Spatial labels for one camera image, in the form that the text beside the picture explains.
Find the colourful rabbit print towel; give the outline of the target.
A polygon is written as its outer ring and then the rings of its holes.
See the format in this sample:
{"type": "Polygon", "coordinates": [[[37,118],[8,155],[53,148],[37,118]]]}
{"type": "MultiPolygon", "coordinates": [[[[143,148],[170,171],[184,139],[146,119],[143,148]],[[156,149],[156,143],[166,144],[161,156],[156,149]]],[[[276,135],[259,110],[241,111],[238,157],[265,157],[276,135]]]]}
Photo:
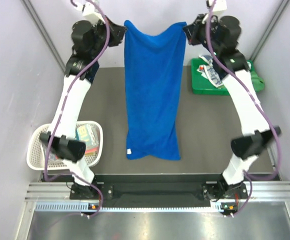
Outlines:
{"type": "Polygon", "coordinates": [[[77,127],[76,137],[85,143],[88,150],[99,146],[97,130],[93,124],[87,123],[77,127]]]}

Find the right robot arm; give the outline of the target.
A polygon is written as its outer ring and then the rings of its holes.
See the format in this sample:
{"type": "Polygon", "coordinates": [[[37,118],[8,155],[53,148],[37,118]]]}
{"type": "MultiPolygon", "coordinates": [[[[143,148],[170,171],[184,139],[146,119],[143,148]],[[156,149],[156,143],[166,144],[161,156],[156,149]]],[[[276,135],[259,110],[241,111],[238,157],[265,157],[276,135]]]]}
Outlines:
{"type": "Polygon", "coordinates": [[[240,137],[231,140],[232,157],[216,185],[206,193],[213,198],[230,198],[242,186],[245,173],[268,145],[281,134],[279,126],[270,126],[258,101],[245,56],[237,49],[240,22],[233,16],[208,17],[199,14],[183,27],[190,45],[210,50],[212,67],[227,89],[238,114],[240,137]]]}

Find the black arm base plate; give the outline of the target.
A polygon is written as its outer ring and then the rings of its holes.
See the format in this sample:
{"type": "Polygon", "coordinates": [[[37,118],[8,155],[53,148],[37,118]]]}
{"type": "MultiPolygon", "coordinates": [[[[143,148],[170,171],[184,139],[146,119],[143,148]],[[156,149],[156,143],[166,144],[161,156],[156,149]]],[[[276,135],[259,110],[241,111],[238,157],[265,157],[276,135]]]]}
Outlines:
{"type": "Polygon", "coordinates": [[[127,196],[129,200],[141,196],[150,199],[163,196],[185,196],[190,195],[200,201],[218,201],[220,199],[240,198],[247,196],[244,183],[236,184],[234,187],[225,187],[219,182],[105,182],[92,186],[81,186],[73,183],[70,188],[69,198],[71,200],[120,200],[127,196]]]}

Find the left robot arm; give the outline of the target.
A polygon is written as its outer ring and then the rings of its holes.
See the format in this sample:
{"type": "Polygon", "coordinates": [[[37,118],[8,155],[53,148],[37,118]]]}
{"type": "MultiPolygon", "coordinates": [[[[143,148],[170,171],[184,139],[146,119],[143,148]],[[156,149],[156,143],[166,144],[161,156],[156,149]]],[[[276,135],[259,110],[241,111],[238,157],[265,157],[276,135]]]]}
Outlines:
{"type": "Polygon", "coordinates": [[[63,90],[54,118],[39,135],[44,152],[44,171],[51,157],[64,161],[74,178],[74,187],[87,198],[94,198],[99,187],[85,160],[86,144],[77,139],[77,120],[86,94],[100,67],[98,59],[108,47],[122,43],[127,27],[109,18],[92,23],[80,20],[72,26],[72,53],[65,66],[63,90]]]}

